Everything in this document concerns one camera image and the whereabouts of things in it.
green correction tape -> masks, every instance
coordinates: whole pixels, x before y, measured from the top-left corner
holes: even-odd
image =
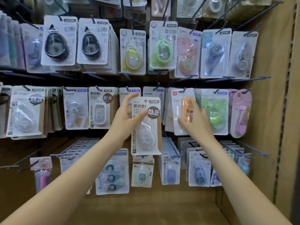
[[[222,130],[226,126],[226,120],[220,112],[220,106],[222,106],[222,104],[219,102],[211,102],[210,104],[204,106],[204,108],[206,108],[211,126],[215,132]]]
[[[159,39],[156,45],[157,61],[163,65],[166,65],[172,59],[172,51],[170,44],[165,39]]]

